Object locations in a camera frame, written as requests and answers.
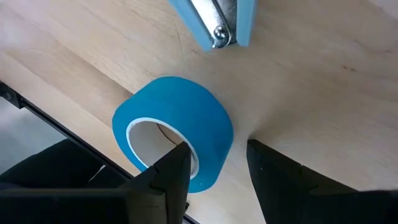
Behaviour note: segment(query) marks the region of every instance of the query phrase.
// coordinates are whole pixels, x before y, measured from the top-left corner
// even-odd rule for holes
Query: light wood grain
[[[264,223],[246,162],[255,136],[359,190],[398,188],[398,4],[259,1],[252,43],[204,53],[162,0],[2,0],[0,79],[132,174],[117,106],[165,74],[198,82],[233,120],[202,223]]]

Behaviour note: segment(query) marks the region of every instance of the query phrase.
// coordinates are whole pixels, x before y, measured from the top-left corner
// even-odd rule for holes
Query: painter's tape
[[[158,124],[192,150],[189,192],[211,187],[233,141],[231,121],[218,100],[190,80],[163,77],[121,104],[113,116],[113,132],[122,152],[141,171],[175,147]]]

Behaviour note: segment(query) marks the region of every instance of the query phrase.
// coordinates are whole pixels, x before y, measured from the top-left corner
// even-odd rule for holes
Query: wooden table
[[[121,167],[115,109],[164,74],[207,87],[233,120],[201,223],[264,223],[255,136],[360,190],[398,188],[398,2],[263,0],[248,48],[204,53],[166,0],[0,0],[0,80]]]

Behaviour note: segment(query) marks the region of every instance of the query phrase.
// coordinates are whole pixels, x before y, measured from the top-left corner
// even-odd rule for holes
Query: blue object
[[[169,144],[166,150],[175,146],[168,139],[164,142],[157,124],[177,133],[193,150],[196,166],[189,192],[210,188],[233,142],[223,106],[202,86],[179,77],[158,78],[122,103],[113,116],[113,132],[122,152],[141,171],[167,153],[159,142]]]
[[[238,0],[236,15],[236,41],[247,47],[256,16],[257,0]]]
[[[169,0],[169,3],[173,5],[185,25],[191,30],[202,49],[204,51],[210,50],[213,40],[191,0]]]

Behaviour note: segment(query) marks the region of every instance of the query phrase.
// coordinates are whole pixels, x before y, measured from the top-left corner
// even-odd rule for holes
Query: tape roll
[[[122,152],[141,171],[175,147],[159,124],[192,150],[189,192],[210,188],[233,141],[223,106],[202,86],[179,77],[158,78],[126,100],[113,116],[113,133]]]

